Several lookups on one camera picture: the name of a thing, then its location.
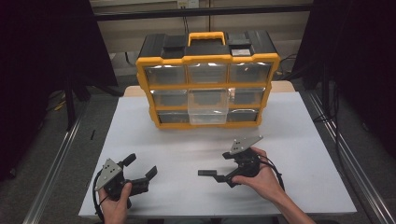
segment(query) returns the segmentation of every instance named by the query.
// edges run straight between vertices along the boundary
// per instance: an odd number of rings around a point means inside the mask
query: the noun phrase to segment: clear plastic drawer
[[[183,65],[155,65],[145,67],[149,85],[186,83]]]
[[[190,118],[186,110],[159,110],[157,111],[160,123],[189,123]]]
[[[187,90],[150,91],[155,105],[187,105]]]
[[[259,109],[230,109],[227,121],[228,122],[242,122],[242,121],[256,121]]]
[[[188,65],[190,83],[224,83],[227,77],[225,63],[195,63]]]
[[[232,105],[259,105],[265,88],[230,88],[228,91]]]
[[[188,112],[191,124],[223,124],[227,120],[226,89],[189,90]]]
[[[230,65],[230,82],[264,82],[271,63],[235,63]]]

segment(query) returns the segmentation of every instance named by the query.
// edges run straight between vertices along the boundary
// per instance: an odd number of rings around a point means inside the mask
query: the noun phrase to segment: wrist
[[[281,189],[275,191],[272,195],[271,198],[269,198],[269,201],[276,206],[279,206],[281,204],[286,204],[288,201],[290,201],[289,196],[286,194],[286,192]]]

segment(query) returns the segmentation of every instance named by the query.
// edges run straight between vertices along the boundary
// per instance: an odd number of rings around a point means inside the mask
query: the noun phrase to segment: black cable
[[[184,34],[188,34],[190,32],[189,24],[187,23],[187,18],[183,17],[183,24],[184,24]]]
[[[108,198],[108,195],[99,203],[99,206]]]
[[[289,55],[288,57],[286,57],[286,58],[280,60],[278,69],[280,68],[280,72],[281,72],[281,76],[282,76],[282,77],[277,78],[276,80],[285,80],[285,71],[284,71],[284,69],[283,69],[282,63],[285,62],[286,60],[296,60],[296,56],[297,56],[297,54],[291,54],[291,55]]]
[[[323,75],[326,76],[326,64],[323,64]],[[324,108],[324,102],[322,102],[322,107],[323,107],[323,113],[317,116],[316,118],[312,119],[314,122],[329,122],[332,121],[333,118],[337,116],[338,113],[338,107],[339,107],[339,101],[338,101],[338,87],[336,83],[334,82],[334,87],[332,90],[332,102],[330,103],[328,111],[325,111],[326,109]]]
[[[281,80],[290,81],[296,77],[300,77],[301,73],[306,69],[312,67],[314,64],[318,63],[318,60],[314,60],[311,62],[306,63],[303,67],[299,68],[298,70],[293,70],[288,76],[283,77]]]
[[[97,174],[95,179],[93,180],[93,186],[92,186],[92,197],[93,197],[93,205],[95,206],[95,211],[96,211],[96,215],[99,216],[99,218],[102,220],[103,223],[105,223],[105,217],[103,215],[102,209],[100,208],[100,204],[98,204],[98,202],[96,201],[96,192],[95,192],[95,186],[96,186],[96,182],[98,181],[98,178],[100,176],[100,174],[102,173],[102,170],[100,170]]]
[[[209,8],[212,8],[212,0],[209,0]],[[209,15],[209,32],[212,31],[212,16]]]
[[[264,158],[267,159],[269,162],[259,160],[259,163],[267,165],[273,169],[273,171],[276,174],[276,178],[277,178],[277,181],[279,182],[280,187],[285,191],[285,185],[283,184],[282,174],[276,169],[274,163],[270,159],[268,159],[267,157],[264,157]]]

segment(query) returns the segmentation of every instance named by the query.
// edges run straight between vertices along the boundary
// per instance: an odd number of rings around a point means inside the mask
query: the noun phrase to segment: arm
[[[106,224],[123,224],[127,217],[127,200],[131,193],[132,184],[126,183],[122,189],[120,199],[115,202],[107,198],[104,189],[99,189],[99,200],[101,202]]]
[[[258,155],[266,157],[265,151],[256,147],[252,147],[252,149]],[[233,178],[233,182],[250,186],[256,190],[260,196],[272,202],[289,223],[315,223],[279,186],[271,167],[261,164],[260,172],[255,177],[237,175]]]

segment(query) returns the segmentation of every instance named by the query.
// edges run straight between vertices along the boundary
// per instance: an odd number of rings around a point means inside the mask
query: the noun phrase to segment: yellow handle
[[[225,45],[225,38],[223,32],[202,32],[202,33],[190,33],[189,34],[189,46],[193,39],[221,39],[223,45]]]

